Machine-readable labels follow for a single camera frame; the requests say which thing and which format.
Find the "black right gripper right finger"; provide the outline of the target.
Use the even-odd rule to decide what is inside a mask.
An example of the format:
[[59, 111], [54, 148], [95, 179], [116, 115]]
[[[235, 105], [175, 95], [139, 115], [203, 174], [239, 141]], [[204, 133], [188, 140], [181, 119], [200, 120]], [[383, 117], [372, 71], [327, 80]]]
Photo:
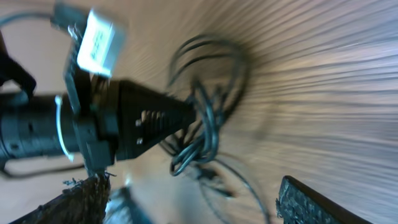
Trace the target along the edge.
[[277, 216], [284, 223], [370, 224], [291, 175], [282, 178], [276, 199]]

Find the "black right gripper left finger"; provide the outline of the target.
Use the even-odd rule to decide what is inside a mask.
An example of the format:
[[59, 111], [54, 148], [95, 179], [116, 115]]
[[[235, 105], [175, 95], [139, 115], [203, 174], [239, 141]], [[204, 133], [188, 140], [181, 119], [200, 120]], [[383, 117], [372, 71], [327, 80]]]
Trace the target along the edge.
[[16, 224], [80, 224], [102, 223], [109, 199], [109, 175], [95, 174], [80, 180], [73, 187], [39, 205], [35, 210], [16, 219]]

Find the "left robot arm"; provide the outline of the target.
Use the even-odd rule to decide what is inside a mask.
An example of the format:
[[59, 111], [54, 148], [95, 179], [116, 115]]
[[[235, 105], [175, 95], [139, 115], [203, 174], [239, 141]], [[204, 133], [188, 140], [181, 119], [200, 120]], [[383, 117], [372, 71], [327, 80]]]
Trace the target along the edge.
[[72, 43], [61, 95], [35, 95], [35, 79], [1, 49], [1, 82], [20, 91], [1, 95], [1, 163], [80, 154], [89, 174], [135, 159], [196, 120], [191, 103], [129, 80], [93, 78], [78, 68]]

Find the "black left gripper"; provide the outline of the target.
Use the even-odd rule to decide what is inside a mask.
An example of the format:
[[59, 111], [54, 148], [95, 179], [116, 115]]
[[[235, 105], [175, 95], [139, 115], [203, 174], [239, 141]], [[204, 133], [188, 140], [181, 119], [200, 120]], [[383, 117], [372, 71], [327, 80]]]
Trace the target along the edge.
[[115, 163], [115, 153], [118, 161], [135, 159], [196, 120], [191, 103], [132, 81], [90, 77], [78, 67], [77, 56], [78, 47], [72, 46], [64, 80], [78, 148], [89, 176], [106, 175]]

